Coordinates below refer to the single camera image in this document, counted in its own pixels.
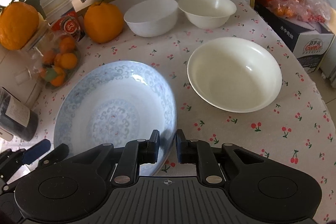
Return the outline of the blue patterned plate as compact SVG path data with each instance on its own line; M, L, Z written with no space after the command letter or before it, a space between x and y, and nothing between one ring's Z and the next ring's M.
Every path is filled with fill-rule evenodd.
M123 147L159 131L155 164L139 173L152 176L169 156L177 130L177 107L167 80L149 65L115 61L84 76L64 99L56 118L54 146L64 143L69 156L103 143Z

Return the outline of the large cream bowl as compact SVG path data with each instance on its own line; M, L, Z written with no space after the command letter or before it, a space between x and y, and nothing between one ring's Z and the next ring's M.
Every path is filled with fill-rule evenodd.
M251 113L279 95L282 73L265 48L242 38L217 38L198 47L187 63L193 90L207 103L232 113Z

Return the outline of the small cream bowl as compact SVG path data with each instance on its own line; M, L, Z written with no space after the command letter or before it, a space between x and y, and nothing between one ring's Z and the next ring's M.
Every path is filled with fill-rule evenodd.
M221 27L237 11L231 0L179 0L178 7L193 25L204 30Z

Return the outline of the white kitchen appliance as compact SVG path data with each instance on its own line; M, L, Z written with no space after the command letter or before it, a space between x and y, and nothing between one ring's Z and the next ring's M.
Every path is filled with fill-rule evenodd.
M42 82L30 76L27 61L17 51L1 48L1 137L11 134L30 141L38 127L33 105L42 90Z

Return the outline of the dark jar with label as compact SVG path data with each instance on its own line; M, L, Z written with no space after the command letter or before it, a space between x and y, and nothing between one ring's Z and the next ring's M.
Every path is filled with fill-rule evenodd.
M1 130L30 141L38 127L38 115L1 87Z

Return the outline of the cherry print tablecloth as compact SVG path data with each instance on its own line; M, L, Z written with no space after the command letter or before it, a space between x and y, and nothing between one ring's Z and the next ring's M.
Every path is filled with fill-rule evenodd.
M201 30L183 15L168 34L141 38L130 29L111 42L80 42L84 63L73 81L57 92L43 92L35 104L41 115L35 141L51 139L56 114L75 81L93 69L118 60L150 65L168 80L177 103L178 127L188 139L214 147L234 143L314 177L322 200L314 216L318 223L335 219L335 127L315 83L293 53L245 2L221 28ZM211 106L194 92L187 61L197 47L221 37L249 39L277 60L282 73L280 94L268 107L253 113L230 113Z

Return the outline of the clear box of small oranges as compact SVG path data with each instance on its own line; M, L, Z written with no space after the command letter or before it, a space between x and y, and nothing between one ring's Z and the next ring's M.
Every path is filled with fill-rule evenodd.
M81 61L77 41L64 31L49 28L35 35L19 53L25 61L24 68L15 74L19 85L38 79L57 89L72 77Z

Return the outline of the large orange with leaves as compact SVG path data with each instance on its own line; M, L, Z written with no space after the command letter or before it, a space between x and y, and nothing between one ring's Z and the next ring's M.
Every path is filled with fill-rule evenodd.
M1 45L9 51L22 49L45 21L40 0L12 0L1 6Z

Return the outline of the large orange on table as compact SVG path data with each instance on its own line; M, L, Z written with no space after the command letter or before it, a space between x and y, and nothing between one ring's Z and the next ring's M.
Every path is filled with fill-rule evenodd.
M84 15L85 33L98 44L107 43L118 37L124 25L120 9L104 0L92 3Z

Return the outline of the small white bowl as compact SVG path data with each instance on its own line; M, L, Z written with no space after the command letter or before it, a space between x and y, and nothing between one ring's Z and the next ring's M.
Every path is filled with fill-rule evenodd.
M132 6L123 18L137 36L144 38L160 36L176 25L178 3L175 0L146 0Z

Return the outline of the dark blue cardboard box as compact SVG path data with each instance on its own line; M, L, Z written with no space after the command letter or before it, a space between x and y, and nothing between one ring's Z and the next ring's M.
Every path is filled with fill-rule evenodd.
M307 73L315 71L331 46L334 33L323 23L283 19L255 4L255 10L278 34Z

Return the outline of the plastic bag of fruit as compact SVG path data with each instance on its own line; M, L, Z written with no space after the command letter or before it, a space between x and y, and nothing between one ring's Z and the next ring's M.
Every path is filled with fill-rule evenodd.
M331 17L331 6L327 0L271 0L268 8L280 18L307 23L325 23Z

